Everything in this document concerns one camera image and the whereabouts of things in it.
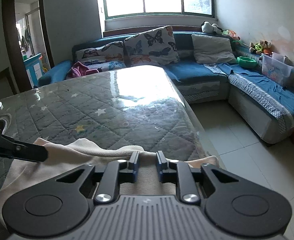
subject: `tiled floor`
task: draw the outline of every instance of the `tiled floor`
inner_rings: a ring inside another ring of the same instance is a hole
[[[267,147],[227,101],[191,105],[226,169],[286,197],[293,216],[285,236],[294,240],[294,145]]]

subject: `plastic storage box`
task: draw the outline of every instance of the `plastic storage box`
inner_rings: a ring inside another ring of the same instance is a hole
[[[278,54],[278,53],[275,53],[275,52],[272,53],[272,58],[274,58],[282,63],[285,62],[285,56]]]
[[[294,67],[262,54],[262,74],[282,87],[289,87],[294,79]]]

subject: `doorway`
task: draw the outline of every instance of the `doorway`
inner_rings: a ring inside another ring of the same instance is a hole
[[[42,32],[39,0],[15,0],[18,43],[32,88],[49,69]]]
[[[43,0],[2,0],[5,42],[20,92],[38,86],[53,67]]]

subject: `door frame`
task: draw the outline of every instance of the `door frame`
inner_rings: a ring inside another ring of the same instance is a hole
[[[54,67],[54,61],[50,50],[49,39],[47,34],[44,0],[39,0],[39,11],[41,17],[41,26],[43,31],[44,43],[50,67]],[[25,69],[20,46],[18,43],[16,17],[15,17],[15,0],[2,0],[2,18],[5,43],[9,61],[12,67],[13,75],[20,92],[25,92],[33,89]]]

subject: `plush toy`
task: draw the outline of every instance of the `plush toy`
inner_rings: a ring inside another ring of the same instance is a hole
[[[222,34],[223,30],[218,27],[217,24],[211,25],[209,22],[203,22],[201,25],[201,29],[203,33],[208,33],[208,34]]]
[[[216,34],[222,35],[223,29],[219,28],[218,24],[213,24],[213,31],[216,32]]]
[[[259,43],[254,44],[253,42],[250,42],[250,53],[261,55],[265,54],[272,57],[272,52],[270,50],[272,44],[268,41],[260,41]]]
[[[222,34],[223,35],[230,36],[235,41],[240,41],[240,37],[234,31],[232,31],[232,30],[224,30]]]

